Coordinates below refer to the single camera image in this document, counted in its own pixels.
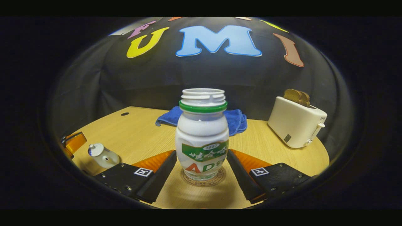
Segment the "bottle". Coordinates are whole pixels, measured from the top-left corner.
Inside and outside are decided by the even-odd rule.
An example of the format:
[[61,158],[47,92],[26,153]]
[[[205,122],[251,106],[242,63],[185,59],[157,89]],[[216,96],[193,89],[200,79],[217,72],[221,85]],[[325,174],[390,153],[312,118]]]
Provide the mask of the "bottle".
[[229,128],[223,112],[225,91],[212,88],[183,90],[183,111],[176,127],[176,153],[184,173],[205,181],[217,175],[226,159]]
[[120,163],[120,157],[101,143],[89,145],[88,154],[96,163],[106,169],[110,169]]

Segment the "green label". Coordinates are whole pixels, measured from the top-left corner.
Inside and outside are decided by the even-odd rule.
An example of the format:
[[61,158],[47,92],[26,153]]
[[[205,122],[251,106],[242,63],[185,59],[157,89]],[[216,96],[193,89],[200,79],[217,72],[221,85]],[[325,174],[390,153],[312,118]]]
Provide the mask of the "green label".
[[225,142],[215,142],[202,147],[193,147],[182,144],[181,150],[188,157],[197,162],[205,162],[226,154],[229,146],[229,140]]

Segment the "black fabric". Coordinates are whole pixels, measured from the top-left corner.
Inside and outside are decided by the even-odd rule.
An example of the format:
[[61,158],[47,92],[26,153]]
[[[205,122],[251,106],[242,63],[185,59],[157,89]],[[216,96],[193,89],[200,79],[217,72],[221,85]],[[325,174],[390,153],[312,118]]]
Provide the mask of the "black fabric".
[[[296,35],[285,33],[266,23],[232,17],[185,17],[168,21],[160,18],[140,34],[127,40],[132,32],[112,35],[96,43],[79,56],[65,71],[56,86],[52,118],[57,135],[70,134],[80,127],[127,106],[170,110],[177,105],[185,88],[225,90],[228,110],[241,109],[248,119],[268,120],[275,97],[288,88],[310,95],[313,106],[328,114],[318,134],[333,159],[350,134],[353,106],[346,84],[328,59],[315,47]],[[152,20],[144,19],[142,24]],[[224,51],[226,40],[216,53],[202,44],[199,55],[177,57],[185,27],[202,25],[219,32],[226,25],[252,29],[250,36],[260,57],[232,55]],[[155,30],[169,27],[148,52],[127,58],[131,42],[143,35],[145,46]],[[273,33],[291,39],[304,67],[284,59],[285,48]]]

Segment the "blue letter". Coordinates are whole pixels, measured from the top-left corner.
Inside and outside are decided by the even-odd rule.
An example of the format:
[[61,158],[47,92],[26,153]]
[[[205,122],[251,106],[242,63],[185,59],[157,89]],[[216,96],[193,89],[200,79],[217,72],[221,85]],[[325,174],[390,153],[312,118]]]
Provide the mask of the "blue letter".
[[186,27],[180,30],[184,33],[183,45],[181,50],[176,52],[176,56],[192,56],[201,53],[201,48],[197,48],[197,40],[211,53],[216,53],[221,45],[229,39],[229,46],[225,51],[235,55],[262,56],[262,52],[255,48],[250,37],[251,31],[248,27],[228,25],[215,33],[204,26]]

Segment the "blue cloth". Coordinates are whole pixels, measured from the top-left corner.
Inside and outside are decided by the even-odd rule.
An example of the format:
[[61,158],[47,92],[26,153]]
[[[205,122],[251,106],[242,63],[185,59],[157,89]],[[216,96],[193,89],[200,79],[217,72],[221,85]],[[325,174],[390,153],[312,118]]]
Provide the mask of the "blue cloth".
[[[156,126],[161,123],[177,126],[178,119],[183,113],[179,106],[175,106],[168,113],[161,115],[155,122]],[[247,129],[247,117],[240,109],[232,111],[224,111],[226,120],[228,121],[229,136],[242,133]]]

